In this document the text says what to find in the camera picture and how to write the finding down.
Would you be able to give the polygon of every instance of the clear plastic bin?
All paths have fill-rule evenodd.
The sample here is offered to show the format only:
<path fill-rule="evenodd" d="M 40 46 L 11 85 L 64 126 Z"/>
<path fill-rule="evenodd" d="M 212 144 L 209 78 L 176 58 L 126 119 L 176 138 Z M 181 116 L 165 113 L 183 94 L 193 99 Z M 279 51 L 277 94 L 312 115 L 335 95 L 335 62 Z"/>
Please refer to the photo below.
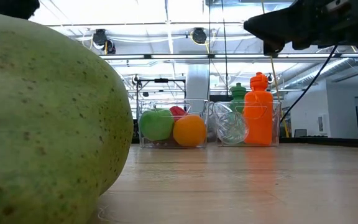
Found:
<path fill-rule="evenodd" d="M 208 100 L 139 100 L 141 147 L 206 147 L 210 104 Z"/>
<path fill-rule="evenodd" d="M 254 117 L 246 117 L 243 110 L 251 109 Z M 272 108 L 272 114 L 269 115 L 269 108 Z M 213 117 L 215 120 L 215 131 L 217 143 L 219 146 L 277 146 L 280 136 L 280 113 L 281 103 L 273 102 L 271 105 L 266 103 L 231 103 L 217 102 L 213 106 Z M 263 129 L 270 125 L 258 125 L 258 120 L 264 119 L 266 122 L 272 118 L 271 132 L 264 132 Z M 257 143 L 249 139 L 250 132 L 252 137 L 263 136 L 264 133 L 271 134 L 269 138 L 263 136 L 264 143 Z"/>

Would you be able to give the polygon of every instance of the orange water bottle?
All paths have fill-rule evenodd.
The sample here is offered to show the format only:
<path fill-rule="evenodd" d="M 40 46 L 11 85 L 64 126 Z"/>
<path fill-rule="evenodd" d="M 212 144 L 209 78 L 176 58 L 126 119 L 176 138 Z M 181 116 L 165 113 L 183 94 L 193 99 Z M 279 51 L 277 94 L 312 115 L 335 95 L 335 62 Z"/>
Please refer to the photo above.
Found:
<path fill-rule="evenodd" d="M 251 90 L 244 97 L 244 118 L 249 132 L 245 138 L 247 144 L 268 146 L 272 143 L 273 132 L 273 95 L 267 92 L 268 79 L 262 73 L 250 80 Z"/>

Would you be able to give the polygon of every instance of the melon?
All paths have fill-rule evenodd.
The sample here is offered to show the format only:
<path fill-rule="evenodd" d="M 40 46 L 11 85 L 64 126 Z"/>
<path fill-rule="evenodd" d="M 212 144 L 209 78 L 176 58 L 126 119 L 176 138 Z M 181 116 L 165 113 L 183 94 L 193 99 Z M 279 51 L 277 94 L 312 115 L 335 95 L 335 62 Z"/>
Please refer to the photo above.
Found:
<path fill-rule="evenodd" d="M 119 75 L 48 27 L 0 15 L 0 223 L 86 223 L 133 121 Z"/>

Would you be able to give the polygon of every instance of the green bottle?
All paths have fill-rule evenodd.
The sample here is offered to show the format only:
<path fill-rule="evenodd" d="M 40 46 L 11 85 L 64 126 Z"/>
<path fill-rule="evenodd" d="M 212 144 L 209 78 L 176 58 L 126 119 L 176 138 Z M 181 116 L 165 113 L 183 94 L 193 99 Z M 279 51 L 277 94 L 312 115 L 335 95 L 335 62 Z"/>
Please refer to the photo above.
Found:
<path fill-rule="evenodd" d="M 235 87 L 230 88 L 230 92 L 233 96 L 230 109 L 242 114 L 242 111 L 244 110 L 244 97 L 247 93 L 247 88 L 241 86 L 241 83 L 236 83 Z"/>

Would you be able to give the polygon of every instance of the wooden table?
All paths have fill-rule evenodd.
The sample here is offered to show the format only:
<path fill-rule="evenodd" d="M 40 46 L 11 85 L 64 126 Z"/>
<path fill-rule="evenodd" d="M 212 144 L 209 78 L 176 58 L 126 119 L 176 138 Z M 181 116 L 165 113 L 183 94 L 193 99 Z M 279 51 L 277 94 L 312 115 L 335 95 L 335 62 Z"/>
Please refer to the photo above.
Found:
<path fill-rule="evenodd" d="M 89 223 L 358 223 L 358 149 L 141 149 Z"/>

